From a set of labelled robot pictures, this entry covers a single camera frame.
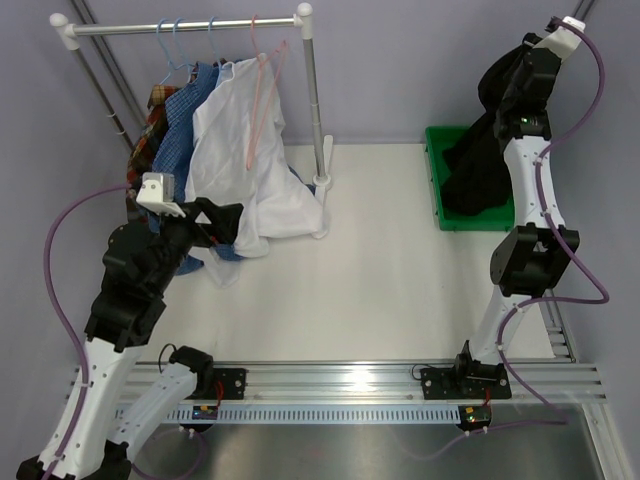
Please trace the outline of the blue hanger of checkered shirt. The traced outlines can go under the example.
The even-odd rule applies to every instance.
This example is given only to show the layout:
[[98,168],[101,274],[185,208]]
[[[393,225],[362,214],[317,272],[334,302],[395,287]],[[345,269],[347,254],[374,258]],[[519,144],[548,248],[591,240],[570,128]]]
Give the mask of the blue hanger of checkered shirt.
[[172,38],[180,55],[182,61],[182,67],[187,73],[187,82],[192,83],[197,78],[197,64],[190,60],[186,50],[183,48],[180,39],[178,38],[179,27],[183,17],[178,17],[172,27]]

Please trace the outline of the red yellow plaid shirt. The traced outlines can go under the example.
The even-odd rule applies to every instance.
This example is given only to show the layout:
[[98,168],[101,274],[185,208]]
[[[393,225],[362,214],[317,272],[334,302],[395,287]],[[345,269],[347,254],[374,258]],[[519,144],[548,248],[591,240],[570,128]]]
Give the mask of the red yellow plaid shirt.
[[172,96],[179,91],[176,86],[153,86],[147,103],[149,115],[127,165],[127,182],[130,184],[126,194],[128,221],[143,224],[154,233],[158,232],[157,219],[138,205],[136,196],[145,172],[173,174],[176,169],[181,125],[178,119],[179,99],[172,99]]

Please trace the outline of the blue hanger of white shirt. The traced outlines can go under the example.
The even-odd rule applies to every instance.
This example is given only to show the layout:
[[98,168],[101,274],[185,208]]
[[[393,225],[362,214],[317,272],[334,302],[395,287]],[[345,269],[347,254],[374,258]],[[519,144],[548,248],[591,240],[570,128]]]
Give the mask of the blue hanger of white shirt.
[[225,68],[225,65],[228,63],[228,60],[222,56],[222,54],[220,53],[220,49],[218,48],[218,44],[214,34],[215,22],[216,22],[216,17],[212,16],[207,26],[207,38],[211,46],[211,49],[213,51],[214,65],[217,66],[220,70],[223,70]]

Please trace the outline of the white shirt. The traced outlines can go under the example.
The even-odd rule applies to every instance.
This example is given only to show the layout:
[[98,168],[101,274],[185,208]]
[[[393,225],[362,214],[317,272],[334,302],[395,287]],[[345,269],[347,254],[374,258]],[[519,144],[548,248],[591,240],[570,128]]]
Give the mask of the white shirt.
[[228,287],[240,271],[231,253],[258,258],[268,254],[272,239],[318,233],[324,227],[323,208],[285,159],[285,121],[266,54],[226,64],[192,121],[186,199],[244,207],[230,247],[195,254],[215,284]]

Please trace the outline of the blue hanger of plaid shirt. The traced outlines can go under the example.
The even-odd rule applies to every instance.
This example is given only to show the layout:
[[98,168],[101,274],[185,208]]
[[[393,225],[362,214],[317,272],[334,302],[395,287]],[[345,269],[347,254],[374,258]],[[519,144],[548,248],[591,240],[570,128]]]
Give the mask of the blue hanger of plaid shirt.
[[173,58],[171,56],[171,53],[169,51],[169,48],[167,47],[167,45],[164,43],[163,39],[161,38],[161,30],[162,30],[162,25],[167,21],[167,18],[161,18],[158,22],[158,24],[156,25],[155,28],[155,38],[156,41],[158,43],[158,45],[160,46],[164,58],[166,60],[166,65],[167,65],[167,73],[164,76],[164,78],[159,82],[160,85],[165,85],[166,82],[172,77],[173,73],[176,71],[180,71],[181,69],[183,69],[185,67],[185,64],[176,64],[173,61]]

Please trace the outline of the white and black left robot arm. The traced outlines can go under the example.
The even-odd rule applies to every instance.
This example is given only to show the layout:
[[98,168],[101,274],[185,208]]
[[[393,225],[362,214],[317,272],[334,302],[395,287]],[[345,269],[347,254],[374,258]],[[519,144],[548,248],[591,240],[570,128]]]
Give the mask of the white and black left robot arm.
[[214,366],[211,355],[177,348],[158,379],[124,413],[126,380],[166,308],[164,293],[194,247],[211,247],[238,230],[243,207],[198,198],[166,217],[158,233],[137,224],[113,231],[105,273],[80,343],[80,372],[47,447],[23,461],[19,479],[125,479],[146,441],[184,400],[218,408],[244,397],[246,372]]

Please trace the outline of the blue checkered shirt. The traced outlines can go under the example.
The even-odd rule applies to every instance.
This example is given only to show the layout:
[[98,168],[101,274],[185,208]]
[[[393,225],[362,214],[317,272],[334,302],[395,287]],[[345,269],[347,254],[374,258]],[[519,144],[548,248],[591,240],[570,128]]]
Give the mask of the blue checkered shirt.
[[223,283],[237,262],[267,255],[270,240],[321,230],[320,202],[285,159],[285,122],[265,55],[198,64],[194,80],[165,106],[168,130],[152,170],[173,175],[175,202],[243,207],[231,239],[195,248],[180,273],[205,267]]

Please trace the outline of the silver and white clothes rack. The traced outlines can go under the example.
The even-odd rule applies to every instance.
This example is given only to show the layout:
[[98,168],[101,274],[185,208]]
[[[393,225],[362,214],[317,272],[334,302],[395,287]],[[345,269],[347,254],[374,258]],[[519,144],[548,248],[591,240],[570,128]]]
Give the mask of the silver and white clothes rack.
[[315,174],[312,181],[315,186],[315,198],[320,205],[324,206],[326,204],[327,193],[332,187],[332,178],[329,170],[334,139],[331,135],[325,135],[322,130],[314,54],[313,8],[310,4],[303,2],[297,6],[296,12],[293,15],[282,18],[253,17],[245,20],[216,20],[211,18],[207,21],[162,20],[156,24],[116,26],[96,24],[94,22],[95,16],[87,1],[72,1],[70,5],[77,18],[81,21],[79,24],[71,22],[67,16],[61,13],[52,14],[49,17],[49,23],[65,48],[74,55],[78,64],[85,72],[95,93],[99,97],[102,105],[106,108],[106,116],[112,122],[115,128],[115,134],[122,140],[128,152],[134,149],[135,143],[131,140],[109,97],[102,88],[100,81],[89,65],[84,53],[81,51],[81,38],[86,37],[90,40],[95,53],[101,60],[103,67],[120,93],[133,119],[139,123],[144,123],[146,117],[135,102],[133,91],[126,81],[106,41],[107,37],[116,35],[161,34],[163,32],[170,34],[180,32],[205,32],[209,38],[212,38],[213,32],[216,30],[248,29],[250,32],[254,32],[258,28],[291,27],[299,29],[304,49],[306,81],[311,107],[311,127],[315,160]]

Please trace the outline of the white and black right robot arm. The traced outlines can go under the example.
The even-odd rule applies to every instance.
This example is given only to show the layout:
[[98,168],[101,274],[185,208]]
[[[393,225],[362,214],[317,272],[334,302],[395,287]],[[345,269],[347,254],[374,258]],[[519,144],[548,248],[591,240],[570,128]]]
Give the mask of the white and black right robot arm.
[[546,37],[526,35],[484,74],[478,94],[485,112],[447,152],[457,160],[443,189],[444,203],[471,214],[512,197],[515,222],[492,253],[494,290],[480,326],[452,368],[421,374],[428,398],[510,398],[509,344],[580,244],[556,205],[547,113],[562,63],[580,43],[567,27]]

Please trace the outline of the green plastic bin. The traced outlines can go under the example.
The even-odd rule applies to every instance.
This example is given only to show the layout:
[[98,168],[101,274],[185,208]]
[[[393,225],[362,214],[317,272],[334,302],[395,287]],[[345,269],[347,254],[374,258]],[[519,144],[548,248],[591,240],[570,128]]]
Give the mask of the green plastic bin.
[[513,198],[476,216],[457,214],[443,205],[442,187],[450,177],[443,152],[453,147],[467,130],[467,126],[430,126],[425,129],[425,152],[431,171],[434,212],[439,229],[450,232],[509,232],[514,226]]

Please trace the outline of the black shirt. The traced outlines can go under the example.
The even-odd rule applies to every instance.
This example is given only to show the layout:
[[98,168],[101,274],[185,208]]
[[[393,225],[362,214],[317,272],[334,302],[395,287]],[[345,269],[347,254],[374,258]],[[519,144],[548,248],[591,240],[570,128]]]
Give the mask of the black shirt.
[[443,206],[456,214],[476,216],[501,207],[511,196],[511,180],[498,140],[496,112],[523,49],[517,47],[497,60],[478,84],[484,113],[454,146],[443,151],[450,176],[441,187]]

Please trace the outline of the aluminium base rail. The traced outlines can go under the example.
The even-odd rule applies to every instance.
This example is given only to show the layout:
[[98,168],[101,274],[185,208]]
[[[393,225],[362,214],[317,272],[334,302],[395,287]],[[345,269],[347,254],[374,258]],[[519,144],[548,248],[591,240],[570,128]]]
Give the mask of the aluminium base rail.
[[[392,362],[222,362],[240,368],[247,404],[420,404],[426,400],[415,361]],[[538,396],[554,404],[607,401],[592,364],[514,362],[508,373],[513,404],[532,404]]]

